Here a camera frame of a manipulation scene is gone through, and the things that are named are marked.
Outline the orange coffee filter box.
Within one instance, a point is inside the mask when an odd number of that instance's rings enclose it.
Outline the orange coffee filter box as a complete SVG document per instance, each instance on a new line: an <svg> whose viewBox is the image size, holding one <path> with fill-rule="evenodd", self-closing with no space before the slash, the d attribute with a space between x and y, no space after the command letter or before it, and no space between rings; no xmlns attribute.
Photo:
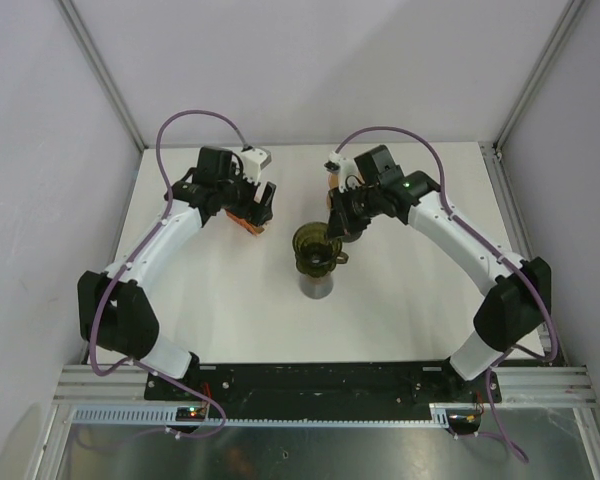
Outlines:
<svg viewBox="0 0 600 480"><path fill-rule="evenodd" d="M267 229L267 224L261 225L261 226L256 226L243 218L239 218L238 216L234 215L233 213L229 212L228 210L225 211L225 214L231 221L233 221L234 223L239 225L241 228L243 228L244 230L246 230L253 236L260 236Z"/></svg>

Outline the olive green plastic dripper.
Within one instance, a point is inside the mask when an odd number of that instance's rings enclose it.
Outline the olive green plastic dripper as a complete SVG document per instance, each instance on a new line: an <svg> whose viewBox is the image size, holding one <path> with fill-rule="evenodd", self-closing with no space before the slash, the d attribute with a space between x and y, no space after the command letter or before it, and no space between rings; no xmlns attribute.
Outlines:
<svg viewBox="0 0 600 480"><path fill-rule="evenodd" d="M329 275L338 265L348 262L343 242L327 237L328 225L309 222L296 230L292 239L296 269L303 275L321 278Z"/></svg>

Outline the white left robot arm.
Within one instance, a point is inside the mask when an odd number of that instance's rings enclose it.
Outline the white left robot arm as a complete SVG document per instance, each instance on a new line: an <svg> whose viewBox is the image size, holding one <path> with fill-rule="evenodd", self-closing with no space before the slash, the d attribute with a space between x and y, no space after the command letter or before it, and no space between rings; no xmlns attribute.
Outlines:
<svg viewBox="0 0 600 480"><path fill-rule="evenodd" d="M190 368L198 358L162 333L150 292L169 258L220 211L251 231L272 219L276 186L260 182L270 162L262 148L201 148L196 166L167 186L163 212L132 250L79 278L79 329L91 357L106 349L167 375L167 389L182 400L199 392L201 376Z"/></svg>

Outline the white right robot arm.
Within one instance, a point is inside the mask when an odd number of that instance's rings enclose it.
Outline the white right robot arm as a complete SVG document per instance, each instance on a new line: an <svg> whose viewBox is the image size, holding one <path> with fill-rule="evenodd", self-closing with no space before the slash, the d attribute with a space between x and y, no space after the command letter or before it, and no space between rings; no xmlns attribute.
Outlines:
<svg viewBox="0 0 600 480"><path fill-rule="evenodd" d="M423 171L409 175L379 145L353 159L331 152L326 169L337 178L328 193L327 236L363 232L379 215L398 219L437 245L474 282L483 301L474 330L446 361L443 393L464 401L477 378L544 321L550 310L551 269L487 240L445 199L441 185Z"/></svg>

